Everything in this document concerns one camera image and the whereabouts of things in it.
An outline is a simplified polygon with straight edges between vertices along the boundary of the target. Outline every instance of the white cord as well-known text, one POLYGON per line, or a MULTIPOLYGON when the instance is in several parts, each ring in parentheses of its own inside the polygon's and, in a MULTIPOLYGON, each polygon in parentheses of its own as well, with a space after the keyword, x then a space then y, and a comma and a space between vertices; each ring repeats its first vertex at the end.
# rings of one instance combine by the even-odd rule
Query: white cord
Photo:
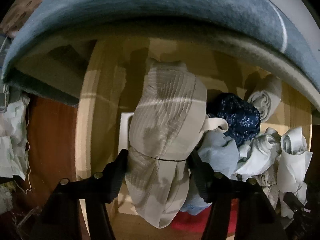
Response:
POLYGON ((7 39, 8 39, 8 36, 6 36, 6 37, 4 38, 4 41, 2 42, 2 45, 1 45, 1 48, 0 48, 0 53, 1 53, 2 49, 3 49, 3 47, 4 47, 5 41, 6 41, 7 39))
POLYGON ((27 122, 27 127, 29 125, 29 121, 30 121, 30 113, 29 113, 29 107, 27 107, 27 111, 28 111, 28 122, 27 122))
POLYGON ((31 168, 30 168, 30 165, 29 165, 29 173, 28 173, 27 178, 28 178, 28 181, 29 181, 29 188, 30 188, 30 189, 27 189, 26 191, 24 191, 24 190, 18 185, 18 183, 16 182, 16 185, 18 186, 18 188, 21 189, 21 190, 23 191, 23 193, 26 194, 26 195, 28 194, 28 191, 32 191, 32 187, 31 187, 31 183, 30 183, 30 178, 29 178, 30 173, 31 173, 31 168))
POLYGON ((27 139, 27 143, 28 143, 28 150, 26 150, 26 151, 28 152, 28 151, 30 151, 30 143, 29 143, 28 139, 27 139))

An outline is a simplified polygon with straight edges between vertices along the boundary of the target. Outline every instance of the navy fabric with white speckles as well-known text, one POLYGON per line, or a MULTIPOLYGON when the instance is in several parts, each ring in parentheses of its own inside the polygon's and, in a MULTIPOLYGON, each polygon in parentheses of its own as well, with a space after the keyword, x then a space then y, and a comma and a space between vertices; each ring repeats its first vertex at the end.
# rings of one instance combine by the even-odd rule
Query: navy fabric with white speckles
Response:
POLYGON ((229 130, 224 134, 233 138, 237 146, 256 137, 260 131, 259 111, 232 93, 222 93, 207 103, 207 114, 228 122, 229 130))

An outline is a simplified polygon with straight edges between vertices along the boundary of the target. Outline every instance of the rolled towel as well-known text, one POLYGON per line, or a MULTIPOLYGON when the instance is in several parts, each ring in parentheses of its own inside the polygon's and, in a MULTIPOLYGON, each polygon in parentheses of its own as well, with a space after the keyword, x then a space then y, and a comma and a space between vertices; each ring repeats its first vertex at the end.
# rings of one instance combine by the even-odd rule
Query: rolled towel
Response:
POLYGON ((264 173, 254 176, 274 209, 279 199, 279 187, 276 184, 277 171, 278 163, 275 161, 264 173))
POLYGON ((263 78, 249 96, 248 102, 260 112, 261 122, 266 122, 273 115, 281 101, 282 82, 269 74, 263 78))
POLYGON ((301 127, 291 129, 281 137, 281 149, 277 174, 281 216, 292 218, 293 212, 283 201, 284 193, 292 192, 302 204, 306 204, 307 184, 303 181, 311 161, 312 152, 307 150, 306 139, 302 135, 301 127))

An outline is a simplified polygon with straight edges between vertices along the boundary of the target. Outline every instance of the wooden panel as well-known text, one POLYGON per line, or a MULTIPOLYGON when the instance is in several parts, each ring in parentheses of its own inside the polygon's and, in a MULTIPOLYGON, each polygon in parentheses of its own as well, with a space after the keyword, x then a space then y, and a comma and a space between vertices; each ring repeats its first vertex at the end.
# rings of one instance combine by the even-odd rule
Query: wooden panel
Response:
MULTIPOLYGON (((188 70, 197 75, 207 87, 207 100, 213 99, 221 92, 232 92, 242 99, 247 99, 256 84, 268 74, 258 66, 252 66, 195 43, 143 37, 127 39, 110 37, 108 40, 98 41, 90 59, 78 108, 76 172, 79 177, 84 178, 93 171, 102 170, 106 162, 114 158, 116 145, 113 143, 108 148, 105 142, 108 142, 110 138, 117 141, 116 133, 118 130, 115 126, 119 125, 120 114, 135 110, 142 94, 144 75, 148 72, 145 64, 147 57, 164 62, 184 61, 188 70), (115 71, 126 73, 123 90, 123 82, 120 82, 117 87, 109 84, 110 76, 113 76, 115 71), (97 92, 101 84, 105 90, 97 92), (110 110, 109 90, 115 91, 113 104, 118 106, 117 117, 113 115, 116 112, 115 109, 110 110), (111 137, 107 132, 110 126, 113 127, 111 137), (94 141, 94 133, 99 140, 94 141)), ((282 101, 268 122, 261 125, 261 130, 263 131, 270 126, 283 134, 288 129, 300 125, 307 142, 309 142, 311 133, 310 103, 299 92, 283 82, 282 101)), ((140 217, 135 216, 136 212, 125 184, 122 185, 119 199, 114 201, 112 207, 116 209, 116 212, 122 212, 112 218, 114 229, 118 232, 120 239, 141 239, 142 235, 150 239, 162 239, 162 237, 168 238, 171 236, 170 234, 173 234, 176 239, 182 237, 179 234, 175 235, 170 226, 156 229, 140 217)))
MULTIPOLYGON (((28 208, 43 206, 62 178, 76 179, 74 140, 77 109, 50 99, 31 96, 27 138, 32 191, 18 198, 28 208)), ((28 182, 22 188, 29 187, 28 182)))

